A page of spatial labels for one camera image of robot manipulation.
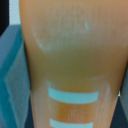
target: orange liquid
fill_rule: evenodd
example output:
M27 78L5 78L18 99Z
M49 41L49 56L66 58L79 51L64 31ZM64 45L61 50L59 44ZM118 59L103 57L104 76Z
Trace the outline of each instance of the orange liquid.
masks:
M21 0L20 14L35 128L51 128L50 119L109 128L127 64L127 2ZM99 96L62 103L49 87Z

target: bottle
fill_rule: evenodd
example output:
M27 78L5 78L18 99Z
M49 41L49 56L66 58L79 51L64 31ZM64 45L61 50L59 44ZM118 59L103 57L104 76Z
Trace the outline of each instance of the bottle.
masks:
M128 58L123 0L21 0L35 128L109 128Z

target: white stripe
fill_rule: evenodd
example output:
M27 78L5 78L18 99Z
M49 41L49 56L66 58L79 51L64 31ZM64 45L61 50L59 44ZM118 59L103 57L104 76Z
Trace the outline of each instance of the white stripe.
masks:
M21 24L19 13L19 0L9 0L9 24Z
M73 93L58 91L49 88L49 96L57 101L69 104L89 104L98 100L99 92L93 93Z
M93 123L87 123L87 124L63 123L50 119L50 126L53 128L93 128Z
M85 27L86 27L87 31L89 31L88 23L85 23Z

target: beverage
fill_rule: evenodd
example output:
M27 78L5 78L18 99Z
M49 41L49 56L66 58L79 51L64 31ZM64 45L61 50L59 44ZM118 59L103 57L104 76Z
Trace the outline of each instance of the beverage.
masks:
M127 64L127 2L21 0L35 128L109 128Z

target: gray surface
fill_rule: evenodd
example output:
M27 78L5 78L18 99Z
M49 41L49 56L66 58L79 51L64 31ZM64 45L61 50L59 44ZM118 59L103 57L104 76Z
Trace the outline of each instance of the gray surface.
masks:
M122 107L124 109L125 116L128 121L128 67L126 70L122 90L120 92L120 100L121 100Z
M23 43L6 75L5 83L10 95L17 126L18 128L24 128L28 113L30 88Z
M7 29L5 30L6 33L3 33L0 38L0 68L2 67L4 60L6 59L15 42L15 35L18 32L19 28L20 25L12 25L7 27Z
M0 38L0 110L6 128L24 128L29 96L30 83L21 26L9 26Z

